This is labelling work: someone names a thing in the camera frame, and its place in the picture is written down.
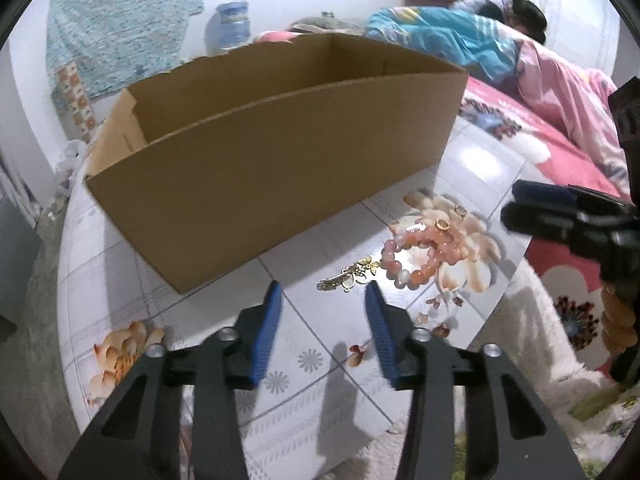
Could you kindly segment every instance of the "cardboard box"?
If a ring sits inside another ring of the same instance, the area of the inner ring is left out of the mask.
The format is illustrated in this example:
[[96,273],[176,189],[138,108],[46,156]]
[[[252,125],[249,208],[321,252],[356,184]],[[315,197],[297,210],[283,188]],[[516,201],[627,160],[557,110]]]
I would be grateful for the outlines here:
[[252,44],[123,90],[86,183],[186,292],[436,163],[465,85],[361,37]]

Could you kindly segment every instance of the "white floral tablecloth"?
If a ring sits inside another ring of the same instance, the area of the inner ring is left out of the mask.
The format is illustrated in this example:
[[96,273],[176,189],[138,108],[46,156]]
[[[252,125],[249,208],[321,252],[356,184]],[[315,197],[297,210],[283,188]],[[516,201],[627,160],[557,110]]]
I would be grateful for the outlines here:
[[[87,401],[100,372],[93,345],[131,321],[163,326],[170,349],[198,344],[238,312],[262,302],[271,280],[284,290],[282,320],[267,375],[256,392],[236,395],[238,421],[252,478],[307,480],[354,455],[407,411],[408,392],[382,378],[374,349],[346,365],[354,344],[370,340],[364,288],[322,292],[316,283],[371,254],[378,258],[408,206],[402,197],[428,189],[457,199],[485,218],[502,261],[488,290],[463,287],[465,305],[450,319],[449,342],[466,348],[485,323],[522,259],[528,240],[499,222],[517,178],[537,170],[482,130],[458,118],[440,163],[383,190],[188,294],[177,294],[123,239],[76,180],[66,214],[58,271],[60,354],[81,431],[97,411]],[[375,279],[390,304],[412,318],[428,310],[434,285],[399,289],[383,272]]]

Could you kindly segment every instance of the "blue cloth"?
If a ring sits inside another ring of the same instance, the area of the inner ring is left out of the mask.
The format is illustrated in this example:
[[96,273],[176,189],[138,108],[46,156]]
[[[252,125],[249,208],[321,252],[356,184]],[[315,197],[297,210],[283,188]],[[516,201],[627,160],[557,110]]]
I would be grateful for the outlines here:
[[496,88],[515,77],[518,45],[495,20],[441,7],[396,7],[369,18],[365,36],[445,59]]
[[57,72],[75,60],[89,97],[107,94],[179,64],[189,17],[204,0],[51,0],[47,76],[64,107]]

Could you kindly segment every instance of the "metal screw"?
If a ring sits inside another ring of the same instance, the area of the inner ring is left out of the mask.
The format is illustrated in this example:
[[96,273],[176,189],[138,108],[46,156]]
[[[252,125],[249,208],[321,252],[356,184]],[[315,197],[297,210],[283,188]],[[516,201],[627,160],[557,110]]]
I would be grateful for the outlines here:
[[426,328],[414,328],[411,332],[411,339],[419,341],[420,343],[426,343],[431,339],[431,333]]
[[488,355],[489,357],[500,357],[502,355],[502,349],[494,343],[484,345],[482,347],[482,352],[484,352],[484,355]]
[[166,348],[162,345],[151,345],[146,349],[145,354],[149,357],[162,357],[166,354]]
[[217,332],[220,341],[235,341],[238,339],[238,332],[232,326],[225,326]]

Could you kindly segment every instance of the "bed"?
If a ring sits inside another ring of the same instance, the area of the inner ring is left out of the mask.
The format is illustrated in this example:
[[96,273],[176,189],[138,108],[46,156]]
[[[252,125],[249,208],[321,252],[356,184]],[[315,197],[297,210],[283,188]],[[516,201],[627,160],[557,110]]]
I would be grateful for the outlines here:
[[[287,41],[305,32],[343,32],[395,43],[449,60],[470,73],[460,117],[535,165],[547,182],[584,186],[628,200],[626,161],[608,96],[616,90],[601,70],[583,69],[501,24],[440,7],[395,7],[362,20],[300,20],[257,41]],[[534,240],[534,270],[556,302],[578,358],[603,368],[597,264],[567,248]]]

